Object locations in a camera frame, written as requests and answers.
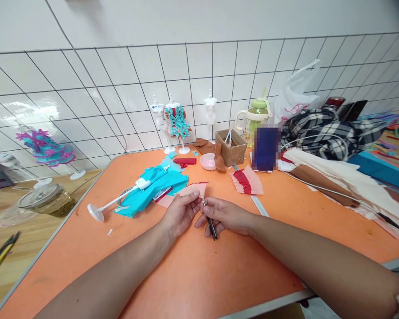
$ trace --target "cable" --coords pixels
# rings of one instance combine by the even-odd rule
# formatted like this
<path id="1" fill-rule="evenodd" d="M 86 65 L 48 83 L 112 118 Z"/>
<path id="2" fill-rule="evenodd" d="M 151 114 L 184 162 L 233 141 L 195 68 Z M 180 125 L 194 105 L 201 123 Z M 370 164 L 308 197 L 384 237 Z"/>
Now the cable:
<path id="1" fill-rule="evenodd" d="M 291 143 L 297 142 L 298 140 L 305 140 L 305 139 L 307 139 L 307 138 L 310 138 L 310 137 L 317 137 L 317 136 L 333 136 L 333 137 L 336 137 L 336 138 L 340 139 L 340 140 L 343 142 L 344 147 L 346 148 L 346 153 L 344 154 L 343 161 L 347 162 L 347 155 L 348 155 L 348 152 L 349 152 L 349 151 L 348 151 L 347 144 L 346 144 L 346 142 L 345 142 L 344 139 L 342 139 L 342 138 L 339 137 L 338 135 L 334 135 L 334 134 L 317 134 L 317 135 L 311 135 L 311 136 L 307 136 L 307 137 L 302 137 L 302 138 L 296 139 L 296 140 L 294 140 L 294 141 L 288 142 L 287 144 L 285 144 L 284 146 L 282 146 L 281 149 L 284 148 L 284 147 L 287 146 L 287 145 L 290 145 Z"/>
<path id="2" fill-rule="evenodd" d="M 90 80 L 92 81 L 94 87 L 96 88 L 96 91 L 99 93 L 99 96 L 101 97 L 101 100 L 102 100 L 103 104 L 105 105 L 105 107 L 106 107 L 106 109 L 108 110 L 108 112 L 111 114 L 112 119 L 114 120 L 116 126 L 118 127 L 118 130 L 119 130 L 120 133 L 121 133 L 121 136 L 122 136 L 123 139 L 124 139 L 124 143 L 125 143 L 124 153 L 127 153 L 127 140 L 125 139 L 124 134 L 123 134 L 123 132 L 121 131 L 121 128 L 120 128 L 120 126 L 118 125 L 117 121 L 115 120 L 115 117 L 114 117 L 114 115 L 112 114 L 111 110 L 109 109 L 107 103 L 106 103 L 105 100 L 103 99 L 102 94 L 101 94 L 101 91 L 99 91 L 98 87 L 96 86 L 96 83 L 93 81 L 93 78 L 92 78 L 92 76 L 90 75 L 89 70 L 87 69 L 87 67 L 86 67 L 86 65 L 84 64 L 83 60 L 81 60 L 81 57 L 78 55 L 78 52 L 77 52 L 77 50 L 74 48 L 74 46 L 72 45 L 71 41 L 68 39 L 67 34 L 66 34 L 65 31 L 62 29 L 62 26 L 61 26 L 61 24 L 59 23 L 58 18 L 56 17 L 55 13 L 53 12 L 52 7 L 51 7 L 50 4 L 49 4 L 49 1 L 48 1 L 48 0 L 44 0 L 44 1 L 46 1 L 46 4 L 47 4 L 47 6 L 49 7 L 49 10 L 50 10 L 50 12 L 51 12 L 52 15 L 53 15 L 53 18 L 55 19 L 56 23 L 58 24 L 58 27 L 59 27 L 59 29 L 61 30 L 63 36 L 65 37 L 65 39 L 66 39 L 66 40 L 68 41 L 68 43 L 70 44 L 72 51 L 74 51 L 75 55 L 76 55 L 77 58 L 80 60 L 80 62 L 81 62 L 81 64 L 83 65 L 84 69 L 86 70 L 87 74 L 89 75 Z"/>
<path id="3" fill-rule="evenodd" d="M 98 176 L 100 173 L 102 173 L 103 171 L 100 171 L 99 173 L 93 175 L 92 177 L 90 177 L 88 180 L 86 180 L 83 184 L 81 184 L 80 186 L 78 186 L 75 190 L 73 190 L 72 192 L 70 192 L 70 195 L 72 195 L 73 193 L 75 193 L 81 186 L 83 186 L 84 184 L 86 184 L 87 182 L 91 181 L 93 178 L 95 178 L 96 176 Z"/>

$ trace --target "pen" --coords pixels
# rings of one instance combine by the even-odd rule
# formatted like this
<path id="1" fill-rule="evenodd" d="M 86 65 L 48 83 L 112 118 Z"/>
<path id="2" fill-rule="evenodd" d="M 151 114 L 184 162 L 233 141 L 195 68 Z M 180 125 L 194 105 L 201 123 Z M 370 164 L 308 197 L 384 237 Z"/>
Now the pen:
<path id="1" fill-rule="evenodd" d="M 204 207 L 207 206 L 204 198 L 203 198 L 203 204 Z M 213 220 L 207 216 L 207 221 L 208 221 L 208 227 L 210 228 L 210 232 L 213 235 L 213 240 L 215 241 L 217 239 L 217 234 L 216 230 L 214 229 Z"/>

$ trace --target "hand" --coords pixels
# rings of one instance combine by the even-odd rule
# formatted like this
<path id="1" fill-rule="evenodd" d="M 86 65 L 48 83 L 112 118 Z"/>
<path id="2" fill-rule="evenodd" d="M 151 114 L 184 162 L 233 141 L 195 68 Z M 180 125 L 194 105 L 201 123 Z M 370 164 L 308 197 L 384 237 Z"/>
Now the hand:
<path id="1" fill-rule="evenodd" d="M 198 198 L 199 191 L 186 196 L 176 196 L 170 206 L 167 208 L 161 223 L 173 237 L 180 236 L 189 225 L 195 214 L 200 210 L 201 199 Z"/>
<path id="2" fill-rule="evenodd" d="M 225 229 L 232 230 L 241 235 L 249 235 L 253 225 L 254 214 L 223 199 L 207 197 L 207 206 L 201 203 L 201 215 L 194 227 L 200 228 L 204 223 L 207 224 L 207 217 L 213 220 L 214 229 L 219 234 Z M 205 228 L 205 237 L 211 237 L 208 225 Z"/>

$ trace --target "white mannequin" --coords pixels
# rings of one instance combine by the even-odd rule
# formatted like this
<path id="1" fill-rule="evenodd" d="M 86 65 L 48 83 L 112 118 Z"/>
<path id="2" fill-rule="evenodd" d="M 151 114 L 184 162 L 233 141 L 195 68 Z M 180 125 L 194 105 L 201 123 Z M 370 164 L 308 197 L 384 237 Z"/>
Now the white mannequin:
<path id="1" fill-rule="evenodd" d="M 154 104 L 150 105 L 149 107 L 152 110 L 152 113 L 154 113 L 156 126 L 160 131 L 164 132 L 165 140 L 167 141 L 167 147 L 164 149 L 164 153 L 170 154 L 170 152 L 174 152 L 176 149 L 170 146 L 170 140 L 167 132 L 168 123 L 164 118 L 164 104 L 158 104 L 158 101 L 154 95 Z"/>
<path id="2" fill-rule="evenodd" d="M 210 141 L 213 142 L 213 124 L 216 122 L 216 113 L 214 112 L 217 99 L 212 96 L 211 94 L 211 89 L 210 93 L 208 94 L 208 97 L 204 100 L 205 106 L 207 108 L 207 115 L 206 115 L 206 120 L 207 124 L 210 125 Z"/>
<path id="3" fill-rule="evenodd" d="M 166 109 L 174 109 L 175 107 L 180 106 L 180 103 L 175 103 L 175 102 L 174 102 L 174 100 L 172 99 L 171 93 L 169 93 L 168 96 L 169 96 L 169 98 L 170 98 L 170 103 L 168 103 L 168 104 L 165 106 Z M 183 144 L 183 139 L 182 139 L 182 138 L 179 137 L 179 141 L 180 141 L 180 143 L 182 144 L 182 147 L 179 148 L 179 151 L 178 151 L 179 154 L 188 154 L 189 151 L 190 151 L 190 148 L 187 147 L 187 146 L 185 146 L 185 145 Z"/>

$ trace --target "jar lid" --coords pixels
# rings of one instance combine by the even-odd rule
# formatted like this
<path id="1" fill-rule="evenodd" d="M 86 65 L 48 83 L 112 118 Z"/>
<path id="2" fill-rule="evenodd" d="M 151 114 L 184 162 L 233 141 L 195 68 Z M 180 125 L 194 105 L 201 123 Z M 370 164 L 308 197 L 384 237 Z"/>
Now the jar lid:
<path id="1" fill-rule="evenodd" d="M 254 99 L 251 101 L 251 107 L 255 109 L 265 109 L 266 108 L 266 102 Z"/>
<path id="2" fill-rule="evenodd" d="M 40 188 L 34 189 L 28 194 L 24 195 L 18 201 L 18 207 L 28 209 L 29 207 L 42 204 L 51 199 L 54 195 L 56 195 L 59 190 L 60 186 L 58 184 L 48 184 L 41 186 Z"/>

